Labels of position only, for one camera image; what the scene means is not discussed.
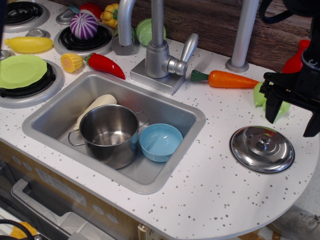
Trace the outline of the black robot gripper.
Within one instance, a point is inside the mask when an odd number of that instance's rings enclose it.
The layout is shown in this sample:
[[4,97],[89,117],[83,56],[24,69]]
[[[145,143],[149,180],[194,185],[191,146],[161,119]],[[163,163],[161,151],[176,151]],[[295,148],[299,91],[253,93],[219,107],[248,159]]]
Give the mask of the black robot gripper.
[[312,111],[303,137],[320,132],[320,51],[306,49],[301,56],[302,68],[296,73],[264,74],[260,92],[266,97],[265,118],[274,123],[283,101]]

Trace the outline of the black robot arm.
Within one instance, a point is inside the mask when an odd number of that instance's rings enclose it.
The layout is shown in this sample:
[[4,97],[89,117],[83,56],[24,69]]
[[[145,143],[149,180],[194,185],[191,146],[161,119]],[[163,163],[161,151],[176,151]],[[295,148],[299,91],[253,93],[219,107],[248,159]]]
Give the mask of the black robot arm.
[[283,102],[312,112],[304,137],[314,137],[320,132],[320,2],[318,0],[285,0],[286,11],[273,17],[265,12],[271,1],[260,4],[259,17],[266,24],[283,21],[292,15],[311,17],[310,45],[302,52],[302,68],[296,73],[263,75],[260,92],[266,97],[265,117],[273,123]]

